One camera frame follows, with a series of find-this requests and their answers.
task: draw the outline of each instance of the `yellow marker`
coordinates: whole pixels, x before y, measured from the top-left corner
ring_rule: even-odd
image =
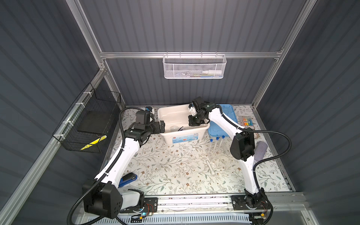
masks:
[[[86,149],[86,148],[89,148],[89,147],[93,146],[94,144],[97,144],[99,141],[104,140],[106,137],[107,137],[107,136],[104,135],[104,136],[102,136],[101,138],[96,139],[95,141],[91,142],[90,144],[85,145],[82,149],[80,149],[80,151],[81,151],[81,150],[84,150],[84,149]]]

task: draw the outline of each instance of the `corrugated wall panel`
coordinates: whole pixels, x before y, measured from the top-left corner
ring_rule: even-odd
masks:
[[[108,59],[127,105],[252,103],[273,59],[228,59],[223,79],[165,79],[161,59]]]
[[[0,1],[0,34],[2,208],[99,68],[64,0]],[[100,155],[59,150],[19,213],[26,220],[13,224],[44,216],[43,211],[30,212],[29,202],[44,202],[48,209],[62,205],[48,211],[57,219],[59,209],[68,211],[81,193],[80,180],[92,177],[101,160]]]
[[[102,51],[278,51],[305,0],[81,0]]]
[[[285,168],[321,224],[360,213],[359,11],[359,1],[318,1],[258,107],[267,129],[292,139]]]

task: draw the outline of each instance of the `blue lid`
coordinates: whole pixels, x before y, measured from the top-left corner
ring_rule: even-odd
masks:
[[[234,122],[238,123],[238,119],[236,118],[236,114],[234,112],[234,108],[232,105],[229,104],[220,104],[222,112],[227,115],[230,119]],[[210,121],[210,127],[207,130],[209,135],[212,137],[228,137],[228,134],[219,127],[216,123]]]

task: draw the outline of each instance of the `product label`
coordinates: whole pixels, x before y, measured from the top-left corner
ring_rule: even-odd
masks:
[[[185,141],[193,141],[193,140],[197,140],[198,137],[199,137],[199,133],[184,134],[183,136],[172,137],[172,143],[175,144]]]

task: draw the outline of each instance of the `work surface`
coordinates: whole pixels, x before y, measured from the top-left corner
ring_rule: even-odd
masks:
[[[233,106],[238,121],[241,116],[251,116],[254,127],[259,126],[249,105]],[[129,109],[124,113],[122,124],[127,129],[135,121],[137,110]],[[113,156],[121,143],[119,132],[112,150]],[[225,138],[221,146],[229,149],[231,140]],[[262,134],[255,135],[255,144],[265,141]],[[239,163],[230,154],[222,150],[212,152],[212,164],[215,175],[212,176],[206,160],[205,149],[209,148],[210,138],[206,132],[202,140],[167,145],[160,134],[151,135],[149,141],[131,159],[124,174],[133,172],[138,179],[122,188],[144,191],[146,195],[170,194],[218,194],[244,192],[244,178]],[[272,156],[269,148],[265,158]],[[277,163],[267,161],[258,165],[257,176],[259,184],[266,192],[289,191]]]

